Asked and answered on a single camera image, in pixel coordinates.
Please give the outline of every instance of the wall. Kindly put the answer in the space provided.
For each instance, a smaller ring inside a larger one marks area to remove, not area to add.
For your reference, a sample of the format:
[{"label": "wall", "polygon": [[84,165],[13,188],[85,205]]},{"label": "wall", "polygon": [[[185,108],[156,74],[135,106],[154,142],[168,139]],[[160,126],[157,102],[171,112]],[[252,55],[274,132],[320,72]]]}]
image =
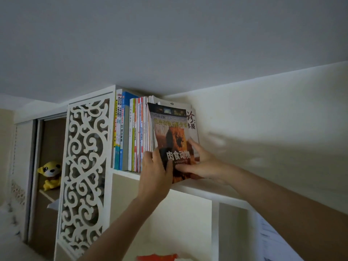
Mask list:
[{"label": "wall", "polygon": [[13,137],[13,111],[0,109],[0,205],[5,201]]},{"label": "wall", "polygon": [[348,192],[348,61],[166,96],[201,144],[284,186]]}]

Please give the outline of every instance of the red object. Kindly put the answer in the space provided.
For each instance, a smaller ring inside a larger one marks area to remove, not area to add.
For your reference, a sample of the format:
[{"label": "red object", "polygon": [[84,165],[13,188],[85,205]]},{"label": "red object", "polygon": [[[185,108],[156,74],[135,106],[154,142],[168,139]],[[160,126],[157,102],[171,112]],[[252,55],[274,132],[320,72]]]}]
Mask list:
[{"label": "red object", "polygon": [[174,255],[142,255],[137,256],[136,261],[174,261],[179,256],[177,254]]}]

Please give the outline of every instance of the hand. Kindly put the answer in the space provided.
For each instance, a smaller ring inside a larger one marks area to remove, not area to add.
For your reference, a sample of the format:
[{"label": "hand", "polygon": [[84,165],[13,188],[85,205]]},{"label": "hand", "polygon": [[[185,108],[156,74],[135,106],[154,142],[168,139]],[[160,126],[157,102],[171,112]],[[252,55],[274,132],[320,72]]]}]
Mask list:
[{"label": "hand", "polygon": [[173,161],[167,162],[164,170],[158,148],[153,152],[146,151],[140,174],[138,199],[148,205],[157,207],[168,195],[173,181]]},{"label": "hand", "polygon": [[177,164],[175,168],[184,173],[194,173],[203,178],[213,179],[220,183],[225,183],[225,173],[237,166],[226,164],[217,159],[212,153],[206,151],[200,144],[191,138],[188,142],[198,151],[200,162],[195,165]]}]

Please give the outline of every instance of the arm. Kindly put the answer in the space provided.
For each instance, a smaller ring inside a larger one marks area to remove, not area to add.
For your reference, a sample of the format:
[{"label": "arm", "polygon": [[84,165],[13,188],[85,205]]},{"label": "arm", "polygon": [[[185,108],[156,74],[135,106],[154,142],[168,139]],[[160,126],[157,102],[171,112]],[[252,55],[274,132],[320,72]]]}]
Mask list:
[{"label": "arm", "polygon": [[348,215],[225,164],[198,143],[189,142],[201,162],[176,165],[177,170],[232,186],[305,261],[348,260]]},{"label": "arm", "polygon": [[167,196],[172,181],[173,163],[167,163],[165,171],[158,149],[145,152],[138,196],[79,261],[121,261],[141,226]]}]

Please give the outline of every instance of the yellow plush toy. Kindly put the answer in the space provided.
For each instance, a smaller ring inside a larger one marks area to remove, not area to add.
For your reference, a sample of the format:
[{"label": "yellow plush toy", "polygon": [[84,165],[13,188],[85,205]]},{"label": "yellow plush toy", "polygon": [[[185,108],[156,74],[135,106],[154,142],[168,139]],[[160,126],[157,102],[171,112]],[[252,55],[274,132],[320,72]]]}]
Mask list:
[{"label": "yellow plush toy", "polygon": [[45,191],[54,189],[61,185],[62,165],[60,163],[55,161],[48,162],[38,169],[38,173],[47,177],[45,184],[43,185]]}]

